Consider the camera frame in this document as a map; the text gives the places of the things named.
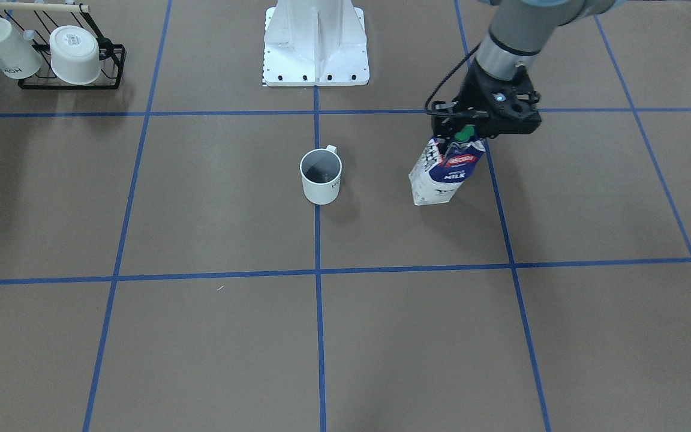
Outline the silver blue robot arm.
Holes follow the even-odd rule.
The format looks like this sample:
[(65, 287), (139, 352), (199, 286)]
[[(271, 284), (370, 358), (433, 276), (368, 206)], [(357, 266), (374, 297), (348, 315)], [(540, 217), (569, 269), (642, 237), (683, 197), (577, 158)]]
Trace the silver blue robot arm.
[(603, 14), (620, 1), (501, 1), (478, 44), (453, 114), (480, 137), (531, 134), (541, 124), (540, 94), (528, 74), (554, 31)]

